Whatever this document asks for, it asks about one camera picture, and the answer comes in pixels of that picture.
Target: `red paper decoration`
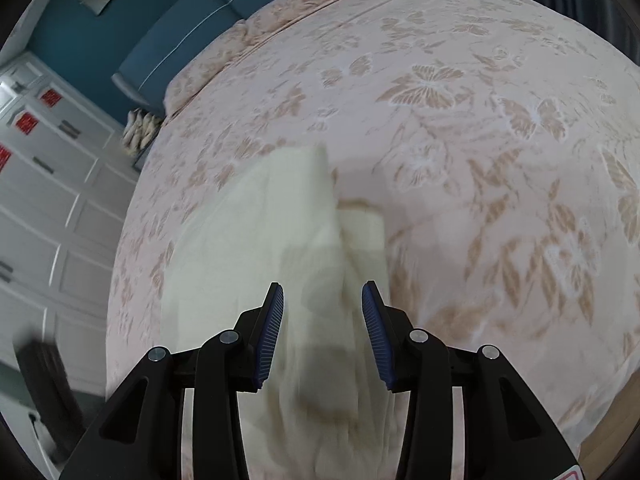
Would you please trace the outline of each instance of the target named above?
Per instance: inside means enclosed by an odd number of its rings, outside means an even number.
[[[31,131],[38,125],[38,120],[32,116],[29,112],[22,114],[20,119],[15,123],[15,127],[18,128],[25,135],[29,135]]]
[[[50,88],[40,96],[40,100],[49,108],[53,108],[57,105],[60,99],[62,99],[62,95],[56,92],[53,88]]]
[[[9,157],[11,156],[11,152],[6,149],[2,144],[0,144],[0,171],[5,167]]]

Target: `folded clothing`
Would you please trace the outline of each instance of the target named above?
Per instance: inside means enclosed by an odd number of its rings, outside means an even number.
[[[388,301],[384,246],[377,213],[337,208],[317,147],[262,158],[183,226],[162,297],[161,343],[172,352],[231,328],[262,304],[271,282],[284,290],[270,378],[238,399],[250,470],[393,477],[404,403],[380,381],[360,305],[367,280]]]

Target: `white piping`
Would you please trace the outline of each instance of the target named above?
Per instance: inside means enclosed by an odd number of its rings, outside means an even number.
[[[190,35],[191,35],[191,34],[192,34],[192,33],[193,33],[193,32],[194,32],[194,31],[199,27],[199,26],[200,26],[200,25],[202,25],[204,22],[206,22],[206,21],[207,21],[211,16],[213,16],[213,15],[214,15],[216,12],[218,12],[220,9],[222,9],[223,7],[228,6],[228,4],[230,4],[232,1],[233,1],[233,0],[229,0],[229,1],[228,1],[226,4],[224,4],[223,6],[218,7],[216,10],[214,10],[212,13],[210,13],[206,18],[204,18],[203,20],[201,20],[201,22],[200,22],[200,23],[198,23],[195,27],[193,27],[193,28],[192,28],[192,29],[187,33],[187,35],[186,35],[184,38],[182,38],[182,39],[180,40],[180,42],[179,42],[179,43],[174,47],[174,49],[173,49],[171,52],[169,52],[166,56],[164,56],[164,57],[162,58],[162,61],[161,61],[160,63],[158,63],[158,64],[154,67],[154,69],[153,69],[151,72],[149,72],[149,75],[145,77],[145,80],[144,80],[144,81],[142,82],[142,84],[138,87],[138,91],[142,90],[142,87],[143,87],[143,86],[145,85],[145,83],[149,80],[149,78],[154,74],[154,72],[155,72],[156,70],[158,70],[158,68],[160,68],[160,66],[162,65],[162,63],[164,63],[164,62],[169,58],[169,56],[171,56],[171,54],[173,54],[176,50],[178,50],[178,48],[180,48],[181,44],[183,44],[183,43],[184,43],[184,41],[185,41],[185,40],[186,40],[186,39],[187,39],[187,38],[188,38],[188,37],[189,37],[189,36],[190,36]]]

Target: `white wardrobe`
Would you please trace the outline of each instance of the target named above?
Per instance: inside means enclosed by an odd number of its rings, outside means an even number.
[[[122,125],[35,56],[0,73],[0,360],[55,337],[71,387],[103,395],[111,271],[137,173]]]

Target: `silver screw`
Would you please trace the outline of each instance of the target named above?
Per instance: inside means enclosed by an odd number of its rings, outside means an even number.
[[[220,342],[225,345],[230,345],[231,343],[235,343],[239,339],[238,332],[235,330],[225,330],[222,334],[220,334]]]
[[[162,347],[156,346],[155,348],[152,348],[151,350],[149,350],[149,353],[146,356],[149,357],[149,360],[153,362],[158,362],[158,361],[162,361],[165,355],[166,355],[166,350]]]
[[[500,356],[500,351],[491,345],[482,347],[482,355],[487,359],[497,359]]]
[[[414,343],[424,343],[429,338],[429,334],[427,334],[424,330],[411,330],[409,338]]]

